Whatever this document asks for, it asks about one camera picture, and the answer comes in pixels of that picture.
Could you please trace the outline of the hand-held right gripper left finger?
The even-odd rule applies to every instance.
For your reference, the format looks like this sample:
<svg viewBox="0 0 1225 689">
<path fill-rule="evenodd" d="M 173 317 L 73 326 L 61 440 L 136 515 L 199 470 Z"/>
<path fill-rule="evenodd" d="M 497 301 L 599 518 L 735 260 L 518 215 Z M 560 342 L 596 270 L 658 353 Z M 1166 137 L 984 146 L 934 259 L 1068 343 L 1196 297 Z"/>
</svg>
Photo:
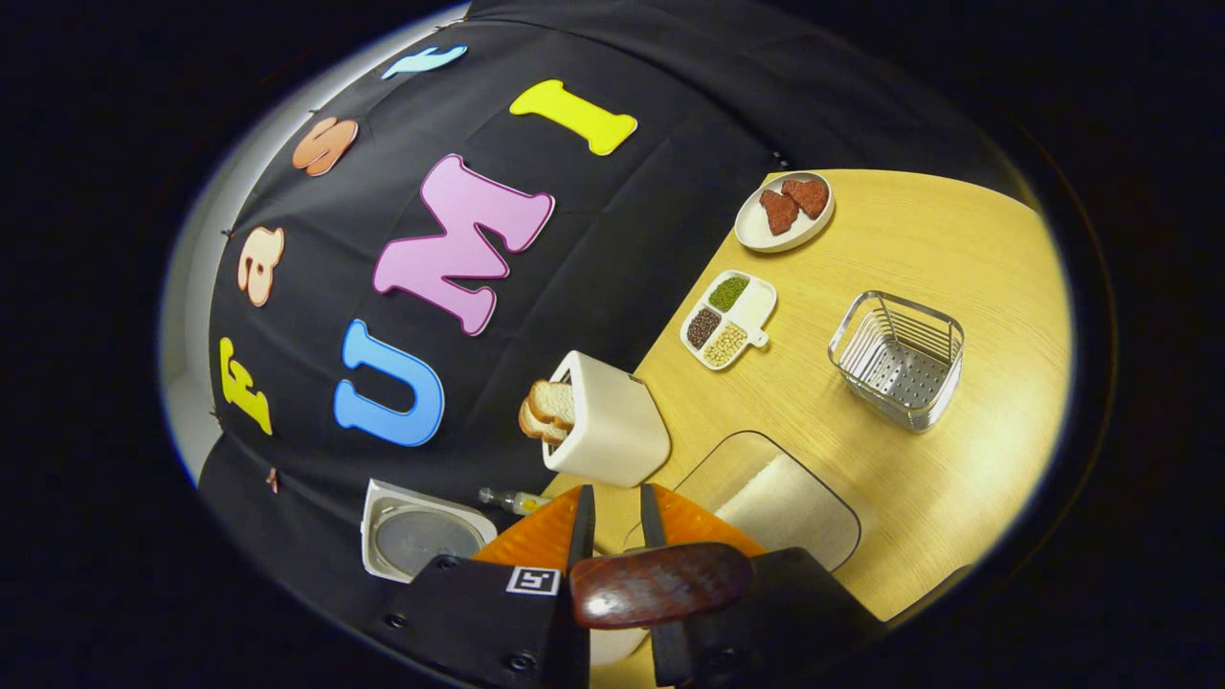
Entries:
<svg viewBox="0 0 1225 689">
<path fill-rule="evenodd" d="M 445 688 L 587 688 L 590 633 L 578 625 L 568 573 L 593 554 L 589 484 L 564 505 L 559 566 L 434 557 L 368 620 L 372 645 Z"/>
</svg>

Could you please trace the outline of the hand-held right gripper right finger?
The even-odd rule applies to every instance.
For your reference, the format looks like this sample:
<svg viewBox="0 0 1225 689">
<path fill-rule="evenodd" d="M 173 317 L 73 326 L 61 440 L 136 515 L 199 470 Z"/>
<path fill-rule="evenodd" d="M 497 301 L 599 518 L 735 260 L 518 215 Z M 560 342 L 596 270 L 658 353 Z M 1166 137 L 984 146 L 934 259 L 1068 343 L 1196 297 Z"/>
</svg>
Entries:
<svg viewBox="0 0 1225 689">
<path fill-rule="evenodd" d="M 670 546 L 652 488 L 639 493 L 639 523 L 649 585 L 639 606 L 657 684 L 783 688 L 884 636 L 884 623 L 800 546 L 757 557 Z"/>
</svg>

